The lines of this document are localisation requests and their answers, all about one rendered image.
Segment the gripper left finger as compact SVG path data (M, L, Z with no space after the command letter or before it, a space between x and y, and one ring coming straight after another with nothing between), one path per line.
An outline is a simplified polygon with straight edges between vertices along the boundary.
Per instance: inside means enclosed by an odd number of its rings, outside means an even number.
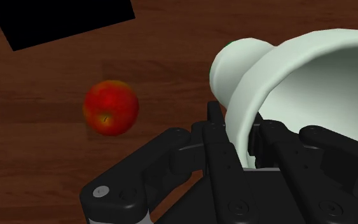
M258 209L217 101L191 130L169 128L86 184L79 195L86 224L152 224L150 213L192 172L211 189L195 212L218 224L258 224Z

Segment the red apple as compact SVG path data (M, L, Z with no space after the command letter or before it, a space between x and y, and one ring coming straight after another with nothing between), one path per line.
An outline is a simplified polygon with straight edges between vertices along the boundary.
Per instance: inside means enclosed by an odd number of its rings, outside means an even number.
M138 114L138 97L132 88L122 81L102 81L92 86L85 94L85 121L103 136L124 134L134 125Z

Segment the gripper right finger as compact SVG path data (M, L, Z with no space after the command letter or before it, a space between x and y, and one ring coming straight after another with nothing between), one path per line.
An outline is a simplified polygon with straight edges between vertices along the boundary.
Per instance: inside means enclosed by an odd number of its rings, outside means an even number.
M280 169L306 224L358 224L358 141L309 125L295 134L256 115L249 152Z

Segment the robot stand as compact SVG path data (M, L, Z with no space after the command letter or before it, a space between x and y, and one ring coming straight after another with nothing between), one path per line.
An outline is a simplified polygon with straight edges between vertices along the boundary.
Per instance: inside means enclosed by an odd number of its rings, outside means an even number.
M13 51L134 18L131 0L0 0L0 28Z

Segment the pale green footed bowl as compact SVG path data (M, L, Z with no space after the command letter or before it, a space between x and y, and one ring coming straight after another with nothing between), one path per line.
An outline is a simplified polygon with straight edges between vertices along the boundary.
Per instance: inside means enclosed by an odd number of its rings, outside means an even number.
M358 30L328 29L278 46L254 38L224 47L210 88L226 108L226 133L243 167L253 168L256 115L293 131L318 125L358 141Z

